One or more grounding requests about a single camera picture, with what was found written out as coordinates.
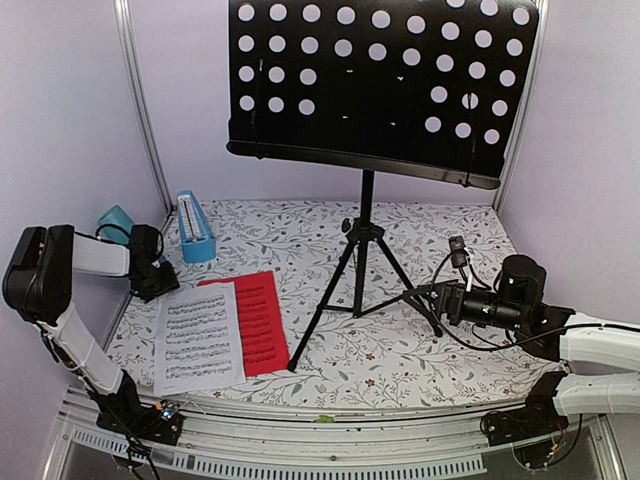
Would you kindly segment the aluminium front frame rail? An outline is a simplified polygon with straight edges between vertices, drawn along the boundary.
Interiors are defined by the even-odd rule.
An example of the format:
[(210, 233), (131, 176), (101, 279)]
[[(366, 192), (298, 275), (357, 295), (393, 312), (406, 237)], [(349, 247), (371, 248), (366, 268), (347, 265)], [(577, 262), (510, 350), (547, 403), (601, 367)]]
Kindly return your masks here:
[(47, 479), (627, 479), (607, 417), (563, 432), (491, 445), (482, 406), (312, 409), (184, 398), (174, 446), (131, 452), (97, 426), (70, 388), (55, 421)]

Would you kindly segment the left aluminium corner post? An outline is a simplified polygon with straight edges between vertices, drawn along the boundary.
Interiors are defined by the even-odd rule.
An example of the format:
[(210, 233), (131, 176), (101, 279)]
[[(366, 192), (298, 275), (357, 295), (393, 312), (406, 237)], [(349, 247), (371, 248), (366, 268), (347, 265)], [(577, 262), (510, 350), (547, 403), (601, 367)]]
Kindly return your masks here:
[(123, 54), (126, 75), (131, 90), (136, 121), (140, 129), (143, 147), (149, 163), (151, 177), (156, 188), (162, 210), (166, 215), (173, 211), (171, 191), (154, 133), (151, 113), (144, 91), (142, 71), (139, 64), (130, 2), (113, 1), (116, 27)]

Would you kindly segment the right aluminium corner post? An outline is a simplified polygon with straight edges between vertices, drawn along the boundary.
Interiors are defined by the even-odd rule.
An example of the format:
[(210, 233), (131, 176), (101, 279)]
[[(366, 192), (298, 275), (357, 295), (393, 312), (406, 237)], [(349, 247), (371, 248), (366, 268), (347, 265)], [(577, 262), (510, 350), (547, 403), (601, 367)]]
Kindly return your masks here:
[(532, 47), (531, 62), (527, 71), (523, 92), (516, 111), (515, 123), (505, 149), (505, 165), (501, 175), (501, 185), (498, 188), (492, 204), (498, 216), (501, 215), (507, 200), (509, 189), (515, 175), (518, 155), (524, 139), (524, 133), (530, 112), (535, 83), (539, 73), (539, 65), (544, 48), (547, 27), (549, 0), (533, 1), (539, 14), (536, 37)]

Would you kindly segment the blue metronome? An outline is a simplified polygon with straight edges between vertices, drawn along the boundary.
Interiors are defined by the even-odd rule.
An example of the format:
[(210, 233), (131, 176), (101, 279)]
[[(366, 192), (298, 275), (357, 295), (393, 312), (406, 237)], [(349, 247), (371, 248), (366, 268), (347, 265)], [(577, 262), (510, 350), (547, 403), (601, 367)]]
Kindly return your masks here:
[(191, 190), (178, 193), (177, 210), (184, 261), (196, 264), (214, 260), (216, 239), (200, 203)]

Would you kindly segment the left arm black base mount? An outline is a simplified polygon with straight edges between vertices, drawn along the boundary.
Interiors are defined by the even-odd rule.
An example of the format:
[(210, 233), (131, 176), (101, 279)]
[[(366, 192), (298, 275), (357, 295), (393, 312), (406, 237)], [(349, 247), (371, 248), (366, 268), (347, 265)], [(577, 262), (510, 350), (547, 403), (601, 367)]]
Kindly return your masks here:
[(104, 430), (169, 446), (178, 444), (185, 418), (165, 402), (145, 406), (137, 401), (115, 399), (101, 400), (98, 406), (96, 424)]

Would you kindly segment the floral tablecloth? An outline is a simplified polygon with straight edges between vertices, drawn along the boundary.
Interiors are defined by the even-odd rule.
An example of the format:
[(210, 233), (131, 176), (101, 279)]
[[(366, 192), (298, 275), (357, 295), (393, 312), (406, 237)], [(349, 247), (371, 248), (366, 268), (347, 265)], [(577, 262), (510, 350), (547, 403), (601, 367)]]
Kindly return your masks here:
[[(207, 201), (203, 210), (217, 240), (211, 262), (185, 263), (177, 221), (164, 228), (165, 254), (180, 283), (272, 271), (287, 342), (295, 347), (345, 247), (342, 222), (358, 215), (358, 204), (228, 200)], [(454, 277), (442, 264), (452, 236), (472, 248), (475, 270), (486, 282), (514, 250), (489, 207), (377, 203), (372, 218), (415, 285)], [(436, 337), (411, 307), (391, 303), (403, 285), (376, 246), (367, 258), (368, 314), (354, 318), (354, 276), (347, 267), (294, 372), (254, 377), (213, 397), (322, 410), (488, 404), (523, 398), (553, 369), (518, 349), (488, 352), (488, 344), (506, 340), (497, 329), (461, 325), (451, 336)]]

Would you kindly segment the black music stand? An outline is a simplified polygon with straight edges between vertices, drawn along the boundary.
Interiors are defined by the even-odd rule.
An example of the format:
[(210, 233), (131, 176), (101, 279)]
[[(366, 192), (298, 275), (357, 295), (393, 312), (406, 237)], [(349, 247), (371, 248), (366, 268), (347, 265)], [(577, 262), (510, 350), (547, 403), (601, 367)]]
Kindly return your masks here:
[(378, 172), (499, 187), (533, 1), (232, 1), (227, 149), (359, 169), (343, 263), (365, 276)]

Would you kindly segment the white sheet music paper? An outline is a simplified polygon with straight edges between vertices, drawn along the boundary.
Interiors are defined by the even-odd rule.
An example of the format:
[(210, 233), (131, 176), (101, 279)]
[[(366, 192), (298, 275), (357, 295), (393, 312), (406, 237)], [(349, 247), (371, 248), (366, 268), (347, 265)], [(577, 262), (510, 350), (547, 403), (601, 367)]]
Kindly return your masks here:
[(154, 346), (154, 394), (169, 397), (245, 381), (234, 285), (213, 283), (168, 295)]

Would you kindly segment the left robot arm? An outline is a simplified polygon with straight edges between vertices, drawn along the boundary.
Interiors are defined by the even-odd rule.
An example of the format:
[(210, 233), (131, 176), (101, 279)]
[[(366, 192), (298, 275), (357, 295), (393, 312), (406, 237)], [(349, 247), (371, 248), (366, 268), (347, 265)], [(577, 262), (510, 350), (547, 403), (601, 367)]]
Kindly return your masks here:
[(69, 224), (23, 230), (2, 282), (7, 306), (40, 332), (56, 362), (85, 384), (96, 403), (128, 434), (148, 426), (131, 376), (99, 346), (72, 300), (73, 274), (126, 278), (130, 293), (146, 302), (178, 288), (171, 263), (162, 260), (164, 239), (135, 224), (124, 245), (87, 236)]

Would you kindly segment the aluminium corner post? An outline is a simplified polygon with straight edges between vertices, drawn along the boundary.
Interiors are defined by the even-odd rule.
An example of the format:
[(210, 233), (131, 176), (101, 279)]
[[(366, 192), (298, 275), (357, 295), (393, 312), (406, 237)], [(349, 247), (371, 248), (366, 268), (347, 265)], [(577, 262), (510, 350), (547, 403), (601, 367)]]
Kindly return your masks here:
[(515, 175), (518, 155), (524, 139), (524, 133), (530, 112), (535, 83), (539, 73), (539, 65), (544, 48), (547, 27), (549, 0), (533, 1), (539, 14), (536, 37), (532, 47), (531, 62), (527, 71), (523, 92), (516, 111), (515, 123), (505, 149), (505, 165), (501, 175), (501, 185), (498, 188), (492, 204), (498, 216), (501, 215), (507, 200), (509, 189)]
[(131, 90), (136, 121), (140, 129), (143, 147), (149, 163), (151, 177), (156, 188), (162, 210), (166, 215), (173, 211), (171, 191), (154, 133), (151, 113), (144, 91), (142, 71), (139, 64), (130, 2), (113, 1), (116, 27), (123, 54), (126, 75)]

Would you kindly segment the red sheet music paper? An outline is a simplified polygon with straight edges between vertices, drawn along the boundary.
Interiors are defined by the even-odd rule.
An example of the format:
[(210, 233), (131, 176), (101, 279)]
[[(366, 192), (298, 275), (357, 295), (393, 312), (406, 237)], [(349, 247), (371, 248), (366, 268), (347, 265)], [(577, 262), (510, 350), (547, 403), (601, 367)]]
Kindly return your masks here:
[(200, 281), (198, 286), (233, 284), (247, 377), (285, 370), (289, 350), (272, 271), (230, 279)]

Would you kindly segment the teal cylindrical cup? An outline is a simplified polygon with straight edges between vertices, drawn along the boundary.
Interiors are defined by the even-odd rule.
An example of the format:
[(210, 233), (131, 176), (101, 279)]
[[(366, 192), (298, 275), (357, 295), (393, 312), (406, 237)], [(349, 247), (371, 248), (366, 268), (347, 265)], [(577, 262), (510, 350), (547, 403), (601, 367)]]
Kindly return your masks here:
[(133, 219), (119, 205), (109, 208), (97, 221), (95, 235), (118, 244), (127, 245), (134, 226)]

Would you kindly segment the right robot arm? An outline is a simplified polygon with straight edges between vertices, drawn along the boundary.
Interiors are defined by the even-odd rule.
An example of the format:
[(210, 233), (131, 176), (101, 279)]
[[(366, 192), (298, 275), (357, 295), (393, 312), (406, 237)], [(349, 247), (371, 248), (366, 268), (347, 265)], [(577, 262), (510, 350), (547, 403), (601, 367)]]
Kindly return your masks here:
[(506, 257), (497, 288), (432, 280), (402, 299), (444, 333), (461, 322), (503, 329), (513, 347), (549, 362), (592, 363), (616, 368), (597, 376), (545, 373), (517, 415), (517, 427), (537, 436), (554, 421), (575, 414), (639, 411), (639, 327), (603, 320), (544, 303), (546, 271), (525, 255)]

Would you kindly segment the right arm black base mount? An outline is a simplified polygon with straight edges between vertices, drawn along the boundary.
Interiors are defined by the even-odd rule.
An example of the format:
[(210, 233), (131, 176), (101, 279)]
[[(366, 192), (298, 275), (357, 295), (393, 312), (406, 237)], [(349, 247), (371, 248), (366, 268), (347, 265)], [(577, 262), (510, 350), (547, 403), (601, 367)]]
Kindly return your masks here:
[(566, 415), (559, 414), (553, 396), (565, 372), (549, 372), (535, 383), (523, 407), (508, 411), (491, 411), (480, 421), (480, 430), (490, 446), (535, 438), (569, 426)]

